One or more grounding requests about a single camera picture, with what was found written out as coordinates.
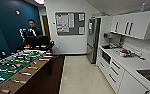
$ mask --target cabinet handle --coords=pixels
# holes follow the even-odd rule
[[[126,34],[126,31],[127,31],[128,25],[129,25],[129,22],[126,24],[125,34]]]
[[[111,67],[112,71],[116,73],[116,75],[119,75],[112,67]]]
[[[101,64],[101,66],[103,66],[104,67],[104,65],[100,62],[100,64]]]
[[[148,94],[149,93],[149,91],[146,91],[144,94]]]
[[[118,65],[116,65],[114,62],[112,62],[118,69],[120,69],[120,67]]]
[[[130,29],[129,29],[129,35],[130,35],[130,31],[132,30],[132,26],[133,26],[133,23],[131,23],[131,25],[130,25]]]
[[[119,22],[116,23],[115,32],[117,32],[117,29],[118,29],[118,23],[119,23]]]
[[[109,76],[111,77],[111,79],[116,83],[116,81],[114,80],[114,78],[112,78],[111,74],[109,74]]]

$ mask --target stainless steel refrigerator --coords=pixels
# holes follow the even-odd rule
[[[98,39],[101,18],[89,19],[89,33],[87,37],[87,58],[91,64],[96,64]]]

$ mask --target countertop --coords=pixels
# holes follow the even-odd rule
[[[119,52],[116,52],[114,49],[104,49],[101,46],[99,46],[99,48],[110,55],[111,58],[113,58],[119,65],[121,65],[121,67],[123,67],[128,73],[137,79],[137,81],[139,81],[142,85],[150,90],[150,81],[148,81],[145,77],[136,71],[150,69],[149,61],[141,60],[138,57],[120,57]]]

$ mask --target microwave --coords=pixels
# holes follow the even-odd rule
[[[103,50],[102,50],[102,58],[107,62],[107,64],[110,64],[111,57],[107,53],[105,53]]]

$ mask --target ceiling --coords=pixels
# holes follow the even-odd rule
[[[86,0],[98,11],[108,15],[118,15],[132,11],[140,11],[143,3],[150,8],[150,0]]]
[[[34,6],[37,6],[37,7],[45,7],[44,4],[38,4],[37,2],[35,2],[34,0],[24,0]]]

